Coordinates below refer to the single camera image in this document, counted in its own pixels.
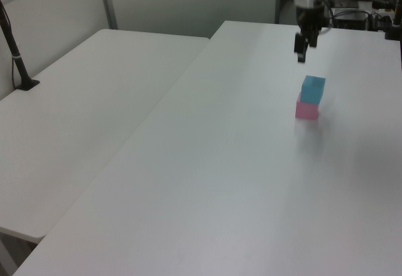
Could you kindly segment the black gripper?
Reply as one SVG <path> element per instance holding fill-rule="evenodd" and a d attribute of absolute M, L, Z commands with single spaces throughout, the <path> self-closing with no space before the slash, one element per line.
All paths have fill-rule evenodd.
<path fill-rule="evenodd" d="M 300 33 L 295 35 L 294 52 L 297 55 L 298 63 L 305 63 L 307 51 L 307 39 L 309 46 L 317 47 L 318 33 L 324 24 L 324 6 L 314 8 L 303 8 L 296 6 L 296 22 L 300 28 Z"/>

